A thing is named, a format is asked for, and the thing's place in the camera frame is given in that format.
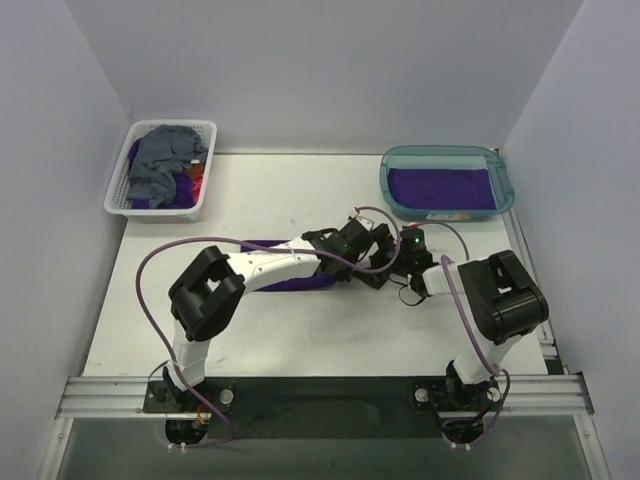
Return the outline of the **grey towel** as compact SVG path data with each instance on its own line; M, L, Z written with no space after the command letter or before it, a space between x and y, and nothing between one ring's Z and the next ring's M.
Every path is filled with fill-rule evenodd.
M192 164L206 166L209 149L191 127L160 125L140 138L137 156L128 170L126 195L136 210L157 210L163 201L175 196L173 173L183 172Z

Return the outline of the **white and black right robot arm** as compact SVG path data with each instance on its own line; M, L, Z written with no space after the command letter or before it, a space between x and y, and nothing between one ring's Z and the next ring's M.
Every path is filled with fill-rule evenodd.
M490 390L510 350L549 317L544 295L511 250L454 263L436 259L416 225L403 228L399 239L386 225L376 227L371 236L376 250L369 267L389 268L362 276L364 283L375 289L396 283L417 295L416 306L435 296L452 297L470 343L470 349L447 366L450 388L459 395Z

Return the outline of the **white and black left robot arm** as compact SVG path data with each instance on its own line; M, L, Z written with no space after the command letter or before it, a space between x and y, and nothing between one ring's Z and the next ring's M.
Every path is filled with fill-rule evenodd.
M167 374L171 384L185 392L204 381L210 342L229 326L244 295L292 279L348 274L346 264L355 263L371 244L373 229L371 220L357 216L339 230L311 231L277 244L275 253L202 250L169 289L175 356Z

